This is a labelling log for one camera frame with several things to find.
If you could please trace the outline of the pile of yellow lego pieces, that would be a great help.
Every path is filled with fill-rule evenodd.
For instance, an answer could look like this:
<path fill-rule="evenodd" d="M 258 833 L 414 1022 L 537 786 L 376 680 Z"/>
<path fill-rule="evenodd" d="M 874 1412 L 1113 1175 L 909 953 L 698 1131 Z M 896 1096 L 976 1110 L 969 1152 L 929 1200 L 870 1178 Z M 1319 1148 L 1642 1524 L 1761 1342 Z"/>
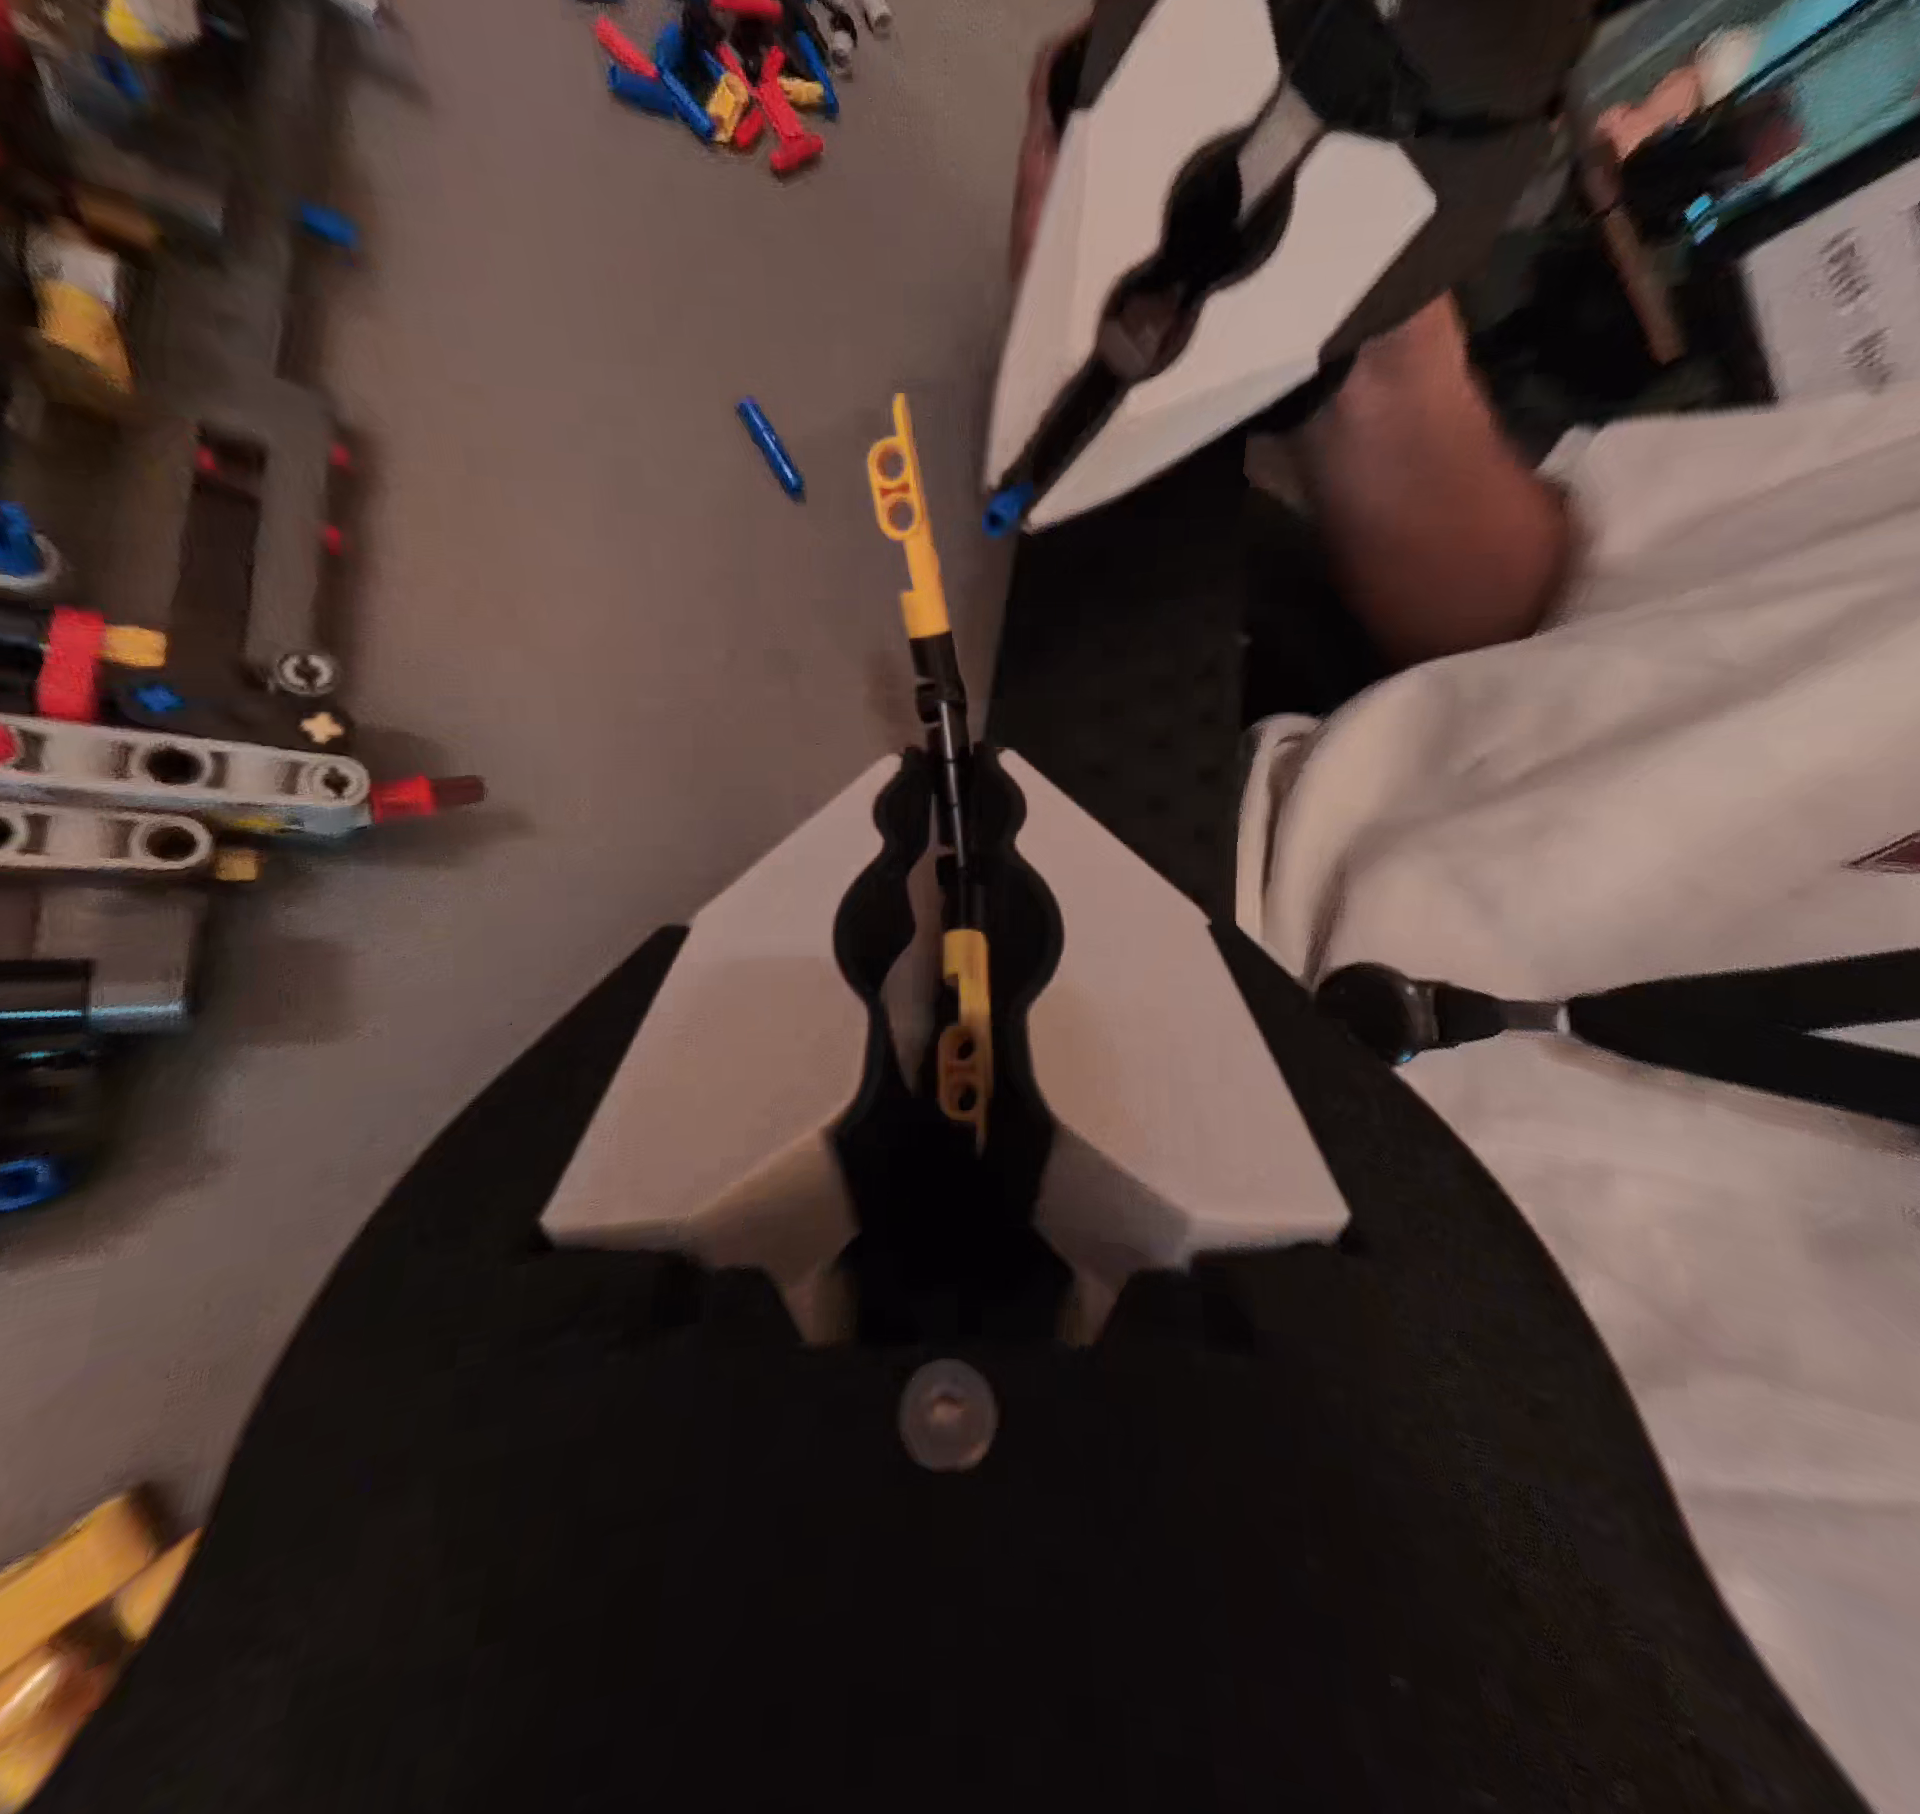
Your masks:
<path fill-rule="evenodd" d="M 143 1490 L 3 1572 L 3 1808 L 25 1809 L 153 1636 L 202 1529 L 165 1541 Z"/>

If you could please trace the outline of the person's right forearm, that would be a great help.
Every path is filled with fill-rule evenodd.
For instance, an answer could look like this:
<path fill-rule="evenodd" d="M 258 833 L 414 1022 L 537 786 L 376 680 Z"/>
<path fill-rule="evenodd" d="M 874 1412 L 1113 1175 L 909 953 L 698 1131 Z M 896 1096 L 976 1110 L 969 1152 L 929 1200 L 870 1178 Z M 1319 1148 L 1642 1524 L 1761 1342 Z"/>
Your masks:
<path fill-rule="evenodd" d="M 1337 590 L 1396 670 L 1533 636 L 1570 577 L 1564 494 L 1509 438 L 1443 292 L 1294 430 Z"/>

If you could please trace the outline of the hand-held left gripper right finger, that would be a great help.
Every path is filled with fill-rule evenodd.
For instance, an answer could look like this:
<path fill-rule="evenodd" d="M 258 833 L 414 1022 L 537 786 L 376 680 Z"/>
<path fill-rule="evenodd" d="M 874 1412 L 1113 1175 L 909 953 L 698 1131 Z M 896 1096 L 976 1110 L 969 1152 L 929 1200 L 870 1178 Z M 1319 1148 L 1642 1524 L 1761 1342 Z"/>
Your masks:
<path fill-rule="evenodd" d="M 983 749 L 997 1120 L 1032 1120 L 1031 1224 L 1069 1312 L 1147 1273 L 1331 1248 L 1352 1210 L 1227 930 L 1036 766 Z"/>

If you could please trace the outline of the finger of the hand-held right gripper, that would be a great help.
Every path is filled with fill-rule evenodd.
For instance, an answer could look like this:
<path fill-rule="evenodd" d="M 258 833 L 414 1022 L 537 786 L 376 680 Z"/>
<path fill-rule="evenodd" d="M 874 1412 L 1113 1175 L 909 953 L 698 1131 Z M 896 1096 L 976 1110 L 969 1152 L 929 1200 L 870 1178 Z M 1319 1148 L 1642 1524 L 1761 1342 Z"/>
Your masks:
<path fill-rule="evenodd" d="M 1220 435 L 1170 378 L 1242 255 L 1242 152 L 1282 96 L 1269 0 L 1094 0 L 1007 320 L 990 496 L 1125 496 Z"/>
<path fill-rule="evenodd" d="M 1130 386 L 1064 475 L 1032 488 L 1024 522 L 1041 531 L 1109 506 L 1306 385 L 1433 210 L 1401 146 L 1323 137 L 1275 248 L 1207 294 L 1170 367 Z"/>

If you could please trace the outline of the person's white printed shirt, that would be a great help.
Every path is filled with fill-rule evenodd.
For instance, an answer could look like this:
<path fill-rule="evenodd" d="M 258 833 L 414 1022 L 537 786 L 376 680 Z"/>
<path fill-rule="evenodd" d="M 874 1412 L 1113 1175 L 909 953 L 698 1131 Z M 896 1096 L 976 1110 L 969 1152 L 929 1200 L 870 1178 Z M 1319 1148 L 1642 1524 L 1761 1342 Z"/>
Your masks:
<path fill-rule="evenodd" d="M 1307 985 L 1513 1002 L 1914 949 L 1915 435 L 1888 386 L 1562 438 L 1538 636 L 1261 723 L 1242 928 Z M 1404 1078 L 1571 1281 L 1771 1676 L 1915 1809 L 1915 1134 L 1544 1037 Z"/>

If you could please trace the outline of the lego car chassis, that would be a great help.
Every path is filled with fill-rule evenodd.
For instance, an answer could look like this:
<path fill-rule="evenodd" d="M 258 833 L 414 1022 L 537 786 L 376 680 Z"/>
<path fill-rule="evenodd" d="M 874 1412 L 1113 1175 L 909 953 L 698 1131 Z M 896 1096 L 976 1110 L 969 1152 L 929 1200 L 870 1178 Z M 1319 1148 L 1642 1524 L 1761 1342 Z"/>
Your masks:
<path fill-rule="evenodd" d="M 222 885 L 479 805 L 348 715 L 359 447 L 320 383 L 348 56 L 385 0 L 3 0 L 3 1210 L 121 1133 Z"/>

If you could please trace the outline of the pile of red blue lego pins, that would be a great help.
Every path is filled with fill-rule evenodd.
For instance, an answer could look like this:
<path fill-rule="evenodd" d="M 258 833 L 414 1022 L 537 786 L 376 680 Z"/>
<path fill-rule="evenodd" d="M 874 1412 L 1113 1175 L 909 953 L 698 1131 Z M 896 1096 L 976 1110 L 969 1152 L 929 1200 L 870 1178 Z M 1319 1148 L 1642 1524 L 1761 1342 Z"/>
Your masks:
<path fill-rule="evenodd" d="M 862 36 L 893 28 L 887 0 L 663 0 L 644 41 L 628 0 L 573 2 L 593 11 L 613 98 L 780 181 L 822 163 Z"/>

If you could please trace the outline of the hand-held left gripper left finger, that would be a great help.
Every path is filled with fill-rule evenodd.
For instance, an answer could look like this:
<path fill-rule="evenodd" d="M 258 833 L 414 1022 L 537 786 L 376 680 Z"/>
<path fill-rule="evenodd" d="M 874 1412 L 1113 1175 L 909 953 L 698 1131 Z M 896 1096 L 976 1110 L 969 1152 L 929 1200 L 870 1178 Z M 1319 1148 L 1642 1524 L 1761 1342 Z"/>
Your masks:
<path fill-rule="evenodd" d="M 555 1248 L 766 1273 L 790 1312 L 850 1312 L 857 1224 L 831 1128 L 865 1074 L 868 1007 L 834 920 L 884 850 L 884 757 L 691 920 L 564 1175 Z"/>

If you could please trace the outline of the small yellow lego piece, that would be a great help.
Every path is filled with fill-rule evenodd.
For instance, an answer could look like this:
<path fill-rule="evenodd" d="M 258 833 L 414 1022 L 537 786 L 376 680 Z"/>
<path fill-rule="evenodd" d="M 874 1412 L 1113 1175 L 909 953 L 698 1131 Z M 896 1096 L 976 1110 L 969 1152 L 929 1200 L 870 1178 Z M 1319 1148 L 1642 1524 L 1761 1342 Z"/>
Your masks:
<path fill-rule="evenodd" d="M 937 1102 L 949 1124 L 971 1134 L 985 1156 L 994 1089 L 990 955 L 983 930 L 953 928 L 943 939 L 943 982 L 953 1018 L 937 1037 Z"/>

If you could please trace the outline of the person's right hand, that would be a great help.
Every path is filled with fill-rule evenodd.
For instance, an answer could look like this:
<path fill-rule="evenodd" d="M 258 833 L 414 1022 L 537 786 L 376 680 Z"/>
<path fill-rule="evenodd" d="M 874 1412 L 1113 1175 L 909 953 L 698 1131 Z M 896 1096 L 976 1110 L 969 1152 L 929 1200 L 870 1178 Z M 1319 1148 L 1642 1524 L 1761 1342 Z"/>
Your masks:
<path fill-rule="evenodd" d="M 1091 19 L 1086 17 L 1042 47 L 1031 69 L 1029 112 L 1018 151 L 1009 216 L 1007 271 L 1012 286 L 1020 286 L 1029 269 L 1054 181 L 1061 130 L 1078 98 L 1088 33 Z"/>

